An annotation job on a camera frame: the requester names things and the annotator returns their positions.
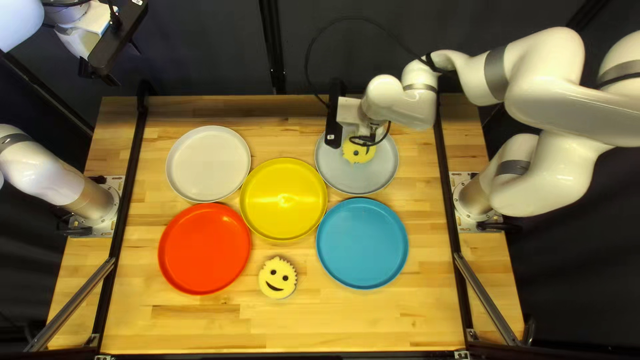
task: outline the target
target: plate rim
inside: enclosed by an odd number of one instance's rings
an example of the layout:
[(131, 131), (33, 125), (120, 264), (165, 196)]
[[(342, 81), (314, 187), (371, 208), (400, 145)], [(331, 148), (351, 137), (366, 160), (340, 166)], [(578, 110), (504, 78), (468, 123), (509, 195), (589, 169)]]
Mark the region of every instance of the plate rim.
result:
[(318, 174), (320, 174), (320, 177), (322, 177), (322, 180), (329, 186), (331, 186), (331, 188), (333, 188), (334, 190), (337, 190), (341, 193), (345, 193), (347, 195), (353, 195), (353, 196), (366, 196), (366, 195), (370, 195), (372, 193), (376, 193), (384, 188), (386, 188), (387, 186), (389, 186), (389, 184), (396, 178), (396, 174), (398, 172), (398, 167), (400, 166), (400, 154), (397, 150), (397, 145), (396, 142), (394, 141), (393, 137), (391, 137), (391, 135), (387, 135), (386, 139), (389, 139), (391, 141), (391, 143), (394, 145), (394, 148), (396, 149), (395, 154), (396, 154), (396, 168), (394, 169), (394, 173), (391, 175), (389, 181), (387, 181), (386, 184), (384, 184), (383, 186), (371, 191), (371, 192), (364, 192), (364, 193), (349, 193), (346, 192), (344, 190), (338, 189), (336, 186), (332, 185), (329, 181), (327, 181), (327, 179), (325, 178), (325, 176), (323, 176), (322, 172), (320, 171), (320, 168), (318, 167), (318, 151), (319, 151), (319, 147), (324, 144), (324, 131), (322, 132), (322, 134), (320, 135), (320, 138), (318, 139), (318, 141), (316, 142), (316, 149), (314, 150), (314, 165), (316, 166), (316, 170), (318, 171)]
[[(225, 134), (229, 134), (231, 136), (233, 136), (236, 139), (240, 140), (240, 143), (242, 145), (244, 145), (244, 150), (246, 151), (246, 155), (248, 158), (248, 165), (246, 167), (246, 170), (244, 172), (244, 176), (242, 181), (233, 189), (233, 191), (227, 193), (226, 195), (214, 199), (214, 200), (199, 200), (199, 199), (195, 199), (192, 197), (189, 197), (185, 194), (183, 194), (178, 188), (177, 186), (173, 185), (173, 181), (169, 175), (170, 173), (170, 169), (169, 169), (169, 164), (170, 162), (175, 158), (178, 150), (184, 146), (184, 144), (194, 138), (196, 135), (200, 135), (203, 133), (207, 133), (207, 132), (213, 132), (213, 133), (225, 133)], [(225, 127), (225, 126), (220, 126), (220, 125), (205, 125), (205, 126), (200, 126), (200, 127), (196, 127), (195, 129), (191, 129), (189, 131), (187, 131), (186, 133), (184, 133), (184, 135), (180, 136), (180, 138), (178, 138), (178, 140), (175, 141), (175, 143), (171, 146), (171, 150), (169, 150), (169, 153), (166, 156), (166, 160), (164, 162), (164, 176), (165, 179), (167, 180), (167, 182), (169, 183), (169, 186), (171, 187), (171, 189), (178, 194), (180, 197), (182, 197), (185, 200), (191, 201), (191, 202), (196, 202), (199, 204), (206, 204), (206, 203), (210, 203), (210, 202), (216, 202), (216, 201), (220, 201), (230, 195), (232, 195), (234, 192), (236, 192), (238, 189), (240, 189), (240, 187), (242, 187), (242, 185), (244, 184), (244, 181), (246, 180), (246, 177), (249, 175), (249, 172), (251, 171), (251, 150), (249, 150), (249, 145), (247, 145), (246, 141), (244, 140), (244, 138), (242, 136), (240, 136), (240, 134), (238, 134), (235, 130), (229, 128), (229, 127)]]
[[(387, 279), (385, 279), (384, 281), (377, 282), (376, 284), (373, 284), (371, 286), (356, 286), (356, 285), (353, 285), (353, 284), (351, 284), (349, 282), (341, 281), (337, 276), (334, 276), (333, 272), (331, 272), (331, 271), (329, 271), (329, 269), (327, 269), (327, 266), (325, 265), (325, 263), (323, 261), (323, 257), (320, 256), (320, 251), (319, 251), (319, 249), (320, 249), (320, 246), (319, 246), (320, 236), (318, 236), (318, 233), (320, 232), (320, 228), (321, 228), (322, 223), (324, 222), (324, 220), (326, 218), (328, 218), (328, 215), (329, 215), (329, 213), (331, 211), (336, 209), (341, 204), (344, 204), (344, 203), (347, 203), (347, 202), (353, 202), (355, 200), (357, 200), (358, 202), (362, 202), (363, 200), (365, 200), (364, 202), (372, 202), (376, 207), (383, 206), (384, 208), (389, 210), (392, 214), (394, 214), (396, 216), (397, 223), (402, 225), (402, 232), (404, 234), (404, 236), (403, 236), (403, 248), (404, 248), (403, 252), (404, 252), (404, 256), (403, 256), (402, 262), (400, 264), (398, 264), (397, 270), (394, 271), (393, 276), (390, 276)], [(343, 285), (343, 286), (345, 286), (347, 288), (354, 289), (354, 290), (374, 290), (374, 289), (378, 289), (378, 288), (381, 288), (383, 286), (388, 285), (389, 283), (391, 283), (393, 280), (395, 280), (402, 273), (402, 270), (404, 269), (404, 266), (406, 265), (406, 261), (409, 258), (409, 234), (406, 232), (406, 227), (404, 226), (404, 223), (402, 222), (402, 220), (400, 219), (398, 214), (396, 214), (396, 212), (393, 211), (387, 205), (384, 205), (382, 202), (374, 200), (374, 199), (370, 199), (368, 197), (352, 197), (350, 199), (346, 199), (344, 201), (340, 201), (334, 207), (329, 209), (329, 211), (327, 211), (326, 214), (324, 215), (323, 221), (318, 225), (317, 232), (316, 232), (316, 255), (318, 257), (318, 260), (320, 261), (320, 265), (322, 265), (322, 268), (325, 270), (325, 272), (333, 280), (336, 280), (339, 284), (341, 284), (341, 285)]]
[[(262, 168), (266, 168), (267, 166), (273, 166), (273, 165), (277, 165), (278, 162), (281, 161), (286, 161), (286, 162), (297, 162), (300, 163), (302, 168), (306, 168), (307, 170), (310, 170), (312, 174), (315, 174), (315, 176), (317, 176), (317, 180), (319, 180), (319, 183), (322, 184), (322, 203), (323, 203), (323, 208), (321, 210), (321, 213), (319, 215), (319, 218), (315, 221), (314, 225), (306, 232), (304, 232), (303, 234), (297, 235), (297, 236), (291, 236), (288, 238), (275, 238), (272, 236), (268, 236), (267, 234), (265, 234), (262, 231), (258, 231), (254, 228), (252, 222), (248, 219), (248, 215), (246, 215), (246, 209), (245, 209), (245, 205), (244, 205), (244, 201), (243, 199), (246, 197), (246, 192), (245, 192), (245, 184), (248, 184), (251, 182), (252, 177), (254, 175), (254, 173), (256, 172), (256, 170)], [(309, 165), (308, 163), (296, 159), (296, 158), (289, 158), (289, 157), (281, 157), (281, 158), (274, 158), (274, 159), (270, 159), (267, 160), (263, 163), (261, 163), (260, 165), (258, 165), (257, 167), (255, 167), (255, 169), (253, 169), (249, 175), (245, 178), (244, 183), (242, 185), (242, 188), (240, 189), (240, 197), (239, 197), (239, 202), (240, 202), (240, 215), (242, 216), (244, 222), (246, 223), (246, 225), (249, 227), (249, 229), (251, 229), (251, 231), (255, 232), (256, 234), (258, 234), (259, 236), (267, 239), (267, 240), (272, 240), (272, 241), (277, 241), (277, 242), (288, 242), (288, 241), (294, 241), (294, 240), (298, 240), (308, 234), (310, 234), (314, 229), (316, 229), (320, 223), (322, 222), (322, 219), (324, 218), (325, 214), (326, 214), (326, 209), (327, 209), (327, 203), (328, 203), (328, 192), (326, 191), (326, 185), (325, 185), (325, 181), (324, 179), (320, 176), (320, 174), (318, 173), (318, 171), (316, 169), (314, 169), (311, 165)]]
[[(232, 217), (238, 217), (237, 220), (242, 220), (242, 221), (238, 221), (238, 224), (243, 224), (244, 225), (244, 229), (247, 232), (247, 236), (246, 236), (246, 241), (248, 244), (248, 248), (246, 251), (246, 255), (245, 255), (245, 259), (244, 259), (244, 264), (242, 265), (242, 267), (240, 268), (240, 270), (238, 271), (237, 275), (235, 275), (228, 283), (226, 283), (223, 286), (220, 286), (214, 290), (207, 290), (207, 291), (189, 291), (187, 290), (187, 288), (181, 288), (177, 286), (177, 281), (175, 280), (175, 277), (171, 276), (168, 272), (167, 269), (165, 269), (166, 266), (163, 266), (163, 263), (166, 263), (166, 261), (164, 261), (161, 258), (161, 251), (163, 251), (163, 249), (166, 247), (163, 246), (167, 241), (168, 241), (168, 233), (167, 230), (170, 227), (175, 227), (179, 221), (183, 220), (186, 216), (191, 215), (192, 212), (194, 211), (198, 211), (201, 208), (209, 208), (209, 209), (204, 209), (205, 211), (224, 211), (226, 214), (229, 214)], [(217, 204), (215, 202), (209, 202), (209, 203), (205, 203), (205, 204), (197, 204), (197, 205), (193, 205), (190, 206), (182, 211), (180, 211), (177, 215), (175, 215), (171, 221), (169, 221), (169, 224), (167, 224), (167, 226), (164, 227), (163, 233), (160, 236), (160, 240), (158, 241), (158, 249), (157, 249), (157, 260), (158, 260), (158, 267), (160, 268), (160, 273), (162, 274), (162, 276), (164, 277), (165, 281), (169, 283), (169, 285), (171, 285), (172, 288), (180, 291), (181, 293), (185, 293), (188, 295), (210, 295), (213, 293), (217, 293), (221, 290), (224, 290), (225, 288), (229, 287), (231, 284), (233, 284), (238, 277), (240, 277), (240, 275), (242, 275), (242, 272), (244, 272), (244, 269), (246, 268), (247, 264), (249, 263), (249, 258), (251, 257), (251, 252), (253, 249), (253, 244), (252, 244), (252, 238), (251, 238), (251, 231), (249, 230), (248, 226), (246, 225), (246, 223), (244, 222), (244, 219), (242, 219), (242, 217), (240, 217), (240, 215), (235, 212), (230, 206), (224, 205), (224, 204)]]

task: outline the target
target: white plate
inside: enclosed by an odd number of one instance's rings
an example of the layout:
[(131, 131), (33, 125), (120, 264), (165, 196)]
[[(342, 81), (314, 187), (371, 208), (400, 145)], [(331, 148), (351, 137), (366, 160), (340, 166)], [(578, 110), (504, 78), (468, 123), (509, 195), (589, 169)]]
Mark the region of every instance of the white plate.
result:
[[(349, 133), (345, 127), (342, 141)], [(316, 169), (320, 176), (332, 188), (350, 195), (368, 195), (381, 190), (393, 180), (398, 163), (398, 150), (391, 135), (377, 145), (373, 159), (364, 164), (351, 164), (342, 157), (342, 147), (333, 149), (325, 145), (324, 133), (316, 144)]]
[(183, 135), (166, 158), (166, 178), (193, 202), (224, 199), (242, 186), (251, 168), (249, 146), (235, 131), (203, 126)]

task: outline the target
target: gray plate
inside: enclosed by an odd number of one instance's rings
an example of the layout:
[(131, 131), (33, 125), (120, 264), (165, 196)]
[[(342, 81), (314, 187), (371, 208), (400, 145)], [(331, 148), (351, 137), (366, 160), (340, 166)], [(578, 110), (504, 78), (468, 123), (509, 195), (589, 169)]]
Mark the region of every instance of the gray plate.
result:
[[(345, 128), (342, 139), (347, 137)], [(398, 169), (398, 149), (390, 135), (378, 144), (376, 155), (364, 164), (351, 164), (342, 157), (342, 148), (324, 144), (324, 133), (316, 144), (316, 168), (324, 181), (339, 192), (367, 195), (377, 192), (393, 180)]]

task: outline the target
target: butcher block tabletop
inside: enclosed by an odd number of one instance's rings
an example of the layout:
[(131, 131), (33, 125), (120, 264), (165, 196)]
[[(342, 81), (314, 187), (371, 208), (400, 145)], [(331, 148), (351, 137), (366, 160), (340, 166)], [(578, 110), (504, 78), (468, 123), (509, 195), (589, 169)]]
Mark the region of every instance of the butcher block tabletop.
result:
[[(138, 173), (101, 351), (107, 354), (351, 352), (455, 350), (465, 346), (433, 130), (394, 124), (399, 151), (395, 179), (367, 197), (395, 211), (408, 233), (400, 275), (375, 290), (349, 289), (322, 268), (312, 231), (286, 244), (252, 234), (246, 268), (228, 288), (206, 296), (181, 293), (160, 273), (157, 248), (169, 221), (192, 206), (166, 180), (167, 154), (196, 127), (233, 129), (251, 151), (251, 168), (281, 157), (314, 166), (326, 109), (312, 96), (151, 97)], [(462, 95), (443, 95), (449, 170), (480, 171), (487, 163), (476, 107)], [(136, 121), (134, 97), (102, 100), (85, 174), (124, 175)], [(328, 209), (350, 198), (327, 186)], [(236, 191), (221, 203), (239, 213)], [(461, 248), (517, 335), (524, 328), (502, 233), (461, 234)], [(107, 258), (110, 239), (68, 239), (49, 313), (51, 319)], [(282, 256), (298, 272), (287, 299), (263, 295), (257, 275)], [(100, 286), (50, 342), (81, 346), (92, 331)], [(499, 336), (469, 289), (474, 329)]]

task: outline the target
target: smiley face sponge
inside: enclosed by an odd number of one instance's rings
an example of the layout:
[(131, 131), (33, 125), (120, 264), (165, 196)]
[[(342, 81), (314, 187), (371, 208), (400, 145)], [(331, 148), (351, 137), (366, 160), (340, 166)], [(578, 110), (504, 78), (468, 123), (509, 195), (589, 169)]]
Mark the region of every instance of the smiley face sponge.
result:
[(267, 260), (258, 273), (258, 284), (263, 294), (272, 299), (284, 299), (296, 289), (296, 269), (278, 256)]
[(376, 154), (376, 146), (366, 147), (351, 143), (349, 139), (342, 143), (342, 157), (352, 164), (364, 164), (373, 159)]

